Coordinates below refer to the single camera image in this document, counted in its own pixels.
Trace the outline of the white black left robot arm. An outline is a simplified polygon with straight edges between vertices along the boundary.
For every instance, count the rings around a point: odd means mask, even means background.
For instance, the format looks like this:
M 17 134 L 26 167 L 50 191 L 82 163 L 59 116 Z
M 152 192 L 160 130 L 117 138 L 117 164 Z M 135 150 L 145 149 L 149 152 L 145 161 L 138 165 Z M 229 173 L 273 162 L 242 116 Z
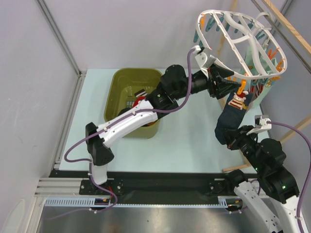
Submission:
M 120 138 L 148 123 L 155 122 L 181 108 L 178 99 L 187 100 L 191 94 L 208 91 L 211 97 L 221 99 L 240 88 L 241 84 L 228 80 L 231 70 L 212 64 L 206 72 L 186 75 L 181 65 L 169 66 L 161 76 L 156 89 L 137 105 L 102 125 L 86 125 L 87 151 L 91 157 L 90 189 L 102 194 L 107 189 L 107 165 L 114 159 L 111 146 Z

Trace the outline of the red patterned sock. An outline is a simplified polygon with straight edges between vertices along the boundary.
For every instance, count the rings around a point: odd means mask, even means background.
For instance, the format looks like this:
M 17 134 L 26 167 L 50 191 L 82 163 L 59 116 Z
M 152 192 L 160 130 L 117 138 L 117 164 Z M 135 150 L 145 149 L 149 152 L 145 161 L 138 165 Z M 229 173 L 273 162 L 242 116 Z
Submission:
M 144 99 L 145 99 L 145 96 L 140 96 L 136 99 L 135 103 L 140 103 Z

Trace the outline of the white round clip hanger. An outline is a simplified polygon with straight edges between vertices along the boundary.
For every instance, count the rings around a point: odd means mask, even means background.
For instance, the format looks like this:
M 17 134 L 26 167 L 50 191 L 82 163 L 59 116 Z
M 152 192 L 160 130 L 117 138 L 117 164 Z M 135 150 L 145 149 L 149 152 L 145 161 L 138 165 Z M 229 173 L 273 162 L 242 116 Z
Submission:
M 244 13 L 205 10 L 196 21 L 194 42 L 210 47 L 214 64 L 234 71 L 240 80 L 276 79 L 287 69 L 284 51 L 259 19 L 267 12 L 251 17 Z

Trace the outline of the mustard yellow striped sock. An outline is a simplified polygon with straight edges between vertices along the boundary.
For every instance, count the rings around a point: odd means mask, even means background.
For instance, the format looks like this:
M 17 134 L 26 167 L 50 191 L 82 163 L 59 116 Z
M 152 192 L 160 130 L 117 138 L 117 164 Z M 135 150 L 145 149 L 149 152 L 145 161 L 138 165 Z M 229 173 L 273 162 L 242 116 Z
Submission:
M 142 90 L 136 92 L 134 95 L 138 99 L 140 97 L 145 97 L 147 94 L 148 93 L 144 89 L 142 89 Z

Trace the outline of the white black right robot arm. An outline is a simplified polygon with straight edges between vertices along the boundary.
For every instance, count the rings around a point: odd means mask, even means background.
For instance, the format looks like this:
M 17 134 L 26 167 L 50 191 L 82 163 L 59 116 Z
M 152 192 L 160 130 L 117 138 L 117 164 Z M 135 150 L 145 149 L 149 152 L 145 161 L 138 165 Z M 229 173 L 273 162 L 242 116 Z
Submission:
M 243 153 L 257 172 L 260 187 L 267 196 L 283 205 L 290 203 L 289 199 L 297 204 L 293 220 L 285 222 L 292 222 L 293 230 L 298 229 L 300 233 L 304 233 L 306 229 L 303 225 L 306 223 L 302 215 L 302 202 L 311 171 L 308 170 L 303 188 L 299 191 L 294 176 L 283 165 L 286 154 L 282 150 L 281 143 L 271 138 L 257 142 L 258 133 L 255 130 L 253 126 L 242 126 L 235 130 L 223 129 L 225 144 L 228 149 L 240 150 Z

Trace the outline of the black sock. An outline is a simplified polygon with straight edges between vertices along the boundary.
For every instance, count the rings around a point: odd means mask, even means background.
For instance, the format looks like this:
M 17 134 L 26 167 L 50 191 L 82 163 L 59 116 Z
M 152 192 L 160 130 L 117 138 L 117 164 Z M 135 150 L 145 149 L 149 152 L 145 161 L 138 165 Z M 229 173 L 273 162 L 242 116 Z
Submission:
M 126 107 L 126 108 L 122 109 L 122 110 L 119 112 L 118 116 L 121 116 L 122 114 L 127 113 L 127 112 L 130 111 L 131 109 L 132 109 L 132 108 L 129 108 L 129 107 Z

